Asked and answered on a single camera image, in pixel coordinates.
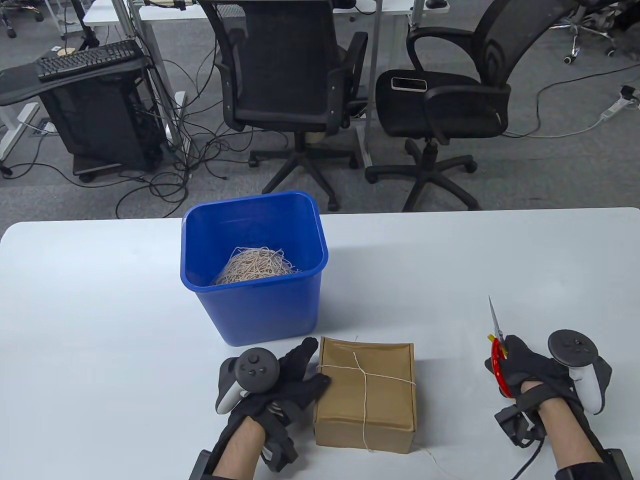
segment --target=brown paper package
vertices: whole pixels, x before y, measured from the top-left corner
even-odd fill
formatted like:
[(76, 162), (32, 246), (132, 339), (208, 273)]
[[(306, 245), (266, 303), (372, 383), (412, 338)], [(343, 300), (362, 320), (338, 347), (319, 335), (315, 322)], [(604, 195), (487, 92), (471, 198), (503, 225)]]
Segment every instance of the brown paper package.
[[(322, 337), (320, 365), (357, 368), (353, 353), (367, 373), (415, 382), (413, 344), (343, 342)], [(316, 444), (325, 447), (365, 448), (364, 375), (358, 370), (322, 367), (331, 377), (316, 404)], [(391, 378), (367, 376), (365, 439), (372, 450), (409, 453), (416, 428), (415, 385)]]

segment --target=ball of twine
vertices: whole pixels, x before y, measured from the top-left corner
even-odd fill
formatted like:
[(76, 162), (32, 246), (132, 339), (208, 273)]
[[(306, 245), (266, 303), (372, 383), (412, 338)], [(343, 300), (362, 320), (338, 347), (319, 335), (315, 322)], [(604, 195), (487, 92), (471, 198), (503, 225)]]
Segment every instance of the ball of twine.
[(298, 270), (291, 262), (285, 259), (282, 250), (271, 250), (265, 246), (261, 248), (236, 247), (214, 284), (235, 284), (297, 272)]

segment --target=scissors blade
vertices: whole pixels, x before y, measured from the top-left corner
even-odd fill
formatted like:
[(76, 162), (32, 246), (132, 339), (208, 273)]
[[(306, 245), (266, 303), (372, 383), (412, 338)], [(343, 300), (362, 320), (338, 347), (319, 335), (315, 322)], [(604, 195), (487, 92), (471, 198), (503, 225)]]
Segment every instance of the scissors blade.
[(504, 336), (502, 335), (502, 330), (500, 330), (500, 326), (498, 325), (498, 319), (495, 316), (495, 310), (493, 309), (493, 303), (491, 302), (491, 295), (489, 295), (489, 307), (491, 307), (491, 316), (493, 317), (493, 334), (495, 338), (500, 340), (501, 344), (504, 344)]

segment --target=keyboard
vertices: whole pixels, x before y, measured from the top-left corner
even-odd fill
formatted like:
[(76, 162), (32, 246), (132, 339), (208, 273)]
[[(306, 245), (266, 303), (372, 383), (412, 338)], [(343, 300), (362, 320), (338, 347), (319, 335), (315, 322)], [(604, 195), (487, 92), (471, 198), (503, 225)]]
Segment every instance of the keyboard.
[(40, 58), (35, 61), (41, 82), (72, 77), (144, 56), (134, 40), (122, 40), (94, 49), (78, 51), (62, 57)]

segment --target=floor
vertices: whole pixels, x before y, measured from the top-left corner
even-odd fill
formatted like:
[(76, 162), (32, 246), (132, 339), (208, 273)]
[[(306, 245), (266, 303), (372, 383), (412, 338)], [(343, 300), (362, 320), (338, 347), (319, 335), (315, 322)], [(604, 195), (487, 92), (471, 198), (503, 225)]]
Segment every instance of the floor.
[[(451, 13), (433, 17), (428, 24), (473, 29), (488, 0), (451, 0)], [(10, 40), (0, 35), (0, 68), (6, 68), (37, 58), (46, 49), (60, 44), (60, 38), (50, 18), (36, 23), (31, 17), (13, 17), (18, 38)], [(362, 28), (368, 18), (347, 22), (339, 30), (350, 32)], [(104, 40), (117, 38), (114, 28), (98, 29)], [(213, 35), (208, 23), (192, 22), (188, 30), (185, 23), (159, 24), (156, 27), (164, 58), (178, 62), (192, 77), (202, 58), (212, 46)], [(347, 34), (339, 39), (348, 43)], [(567, 79), (631, 66), (634, 62), (623, 56), (608, 58), (603, 55), (607, 44), (604, 40), (586, 38), (584, 48), (573, 65), (564, 65), (562, 58), (570, 49), (571, 38), (565, 31), (546, 33), (522, 58), (509, 83), (513, 93), (509, 104), (510, 130), (525, 132), (535, 126), (536, 92), (544, 86)], [(424, 63), (434, 70), (475, 75), (471, 62), (457, 47), (441, 40), (423, 40), (419, 54)], [(209, 73), (210, 63), (198, 75), (200, 85)], [(191, 81), (177, 67), (167, 66), (176, 89), (195, 92)], [(595, 123), (600, 113), (618, 98), (622, 84), (640, 88), (640, 68), (618, 74), (594, 77), (584, 81), (558, 86), (543, 94), (541, 100), (542, 135), (579, 131)], [(192, 111), (210, 106), (220, 99), (218, 77), (210, 82)], [(38, 118), (44, 116), (41, 110)], [(219, 107), (189, 119), (198, 125), (215, 129), (221, 122)], [(640, 112), (622, 111), (612, 120), (593, 131), (562, 139), (514, 140), (495, 138), (488, 140), (454, 140), (441, 148), (442, 158), (460, 154), (473, 154), (479, 169), (473, 175), (462, 169), (450, 176), (463, 188), (478, 198), (485, 209), (535, 209), (576, 207), (640, 207), (640, 168), (637, 149), (632, 139), (640, 128)], [(191, 133), (204, 132), (190, 127)], [(208, 134), (195, 137), (204, 144)], [(232, 146), (242, 148), (250, 139), (249, 134), (230, 138)], [(328, 145), (356, 147), (354, 130), (344, 131), (330, 138)], [(409, 163), (403, 139), (389, 138), (380, 127), (373, 129), (371, 150), (374, 164)], [(31, 162), (36, 153), (38, 138), (23, 135), (6, 161), (8, 166)], [(272, 132), (256, 133), (251, 148), (282, 148), (284, 139)], [(225, 152), (222, 159), (246, 160), (248, 152)], [(44, 138), (38, 156), (39, 163), (59, 168), (71, 177), (71, 158), (59, 137)], [(183, 215), (200, 202), (253, 195), (260, 192), (282, 163), (265, 162), (259, 168), (249, 169), (245, 164), (214, 161), (206, 169), (195, 171), (188, 183), (187, 200), (172, 216)], [(163, 167), (170, 170), (170, 165)], [(25, 167), (16, 167), (15, 173)], [(412, 186), (407, 180), (383, 180), (368, 184), (362, 170), (350, 170), (346, 163), (332, 163), (322, 167), (336, 190), (341, 212), (397, 212), (402, 208)], [(29, 220), (85, 220), (115, 218), (116, 203), (126, 193), (140, 186), (117, 182), (118, 177), (104, 177), (91, 187), (79, 188), (65, 180), (56, 171), (45, 166), (35, 166), (27, 175), (16, 180), (0, 179), (0, 235), (13, 223)], [(280, 189), (301, 189), (314, 195), (320, 208), (326, 212), (326, 197), (319, 187), (302, 172), (294, 172)], [(166, 204), (143, 189), (128, 196), (120, 206), (123, 218), (160, 217), (171, 211)], [(437, 188), (427, 188), (421, 196), (418, 209), (423, 211), (462, 210), (463, 205), (452, 195)]]

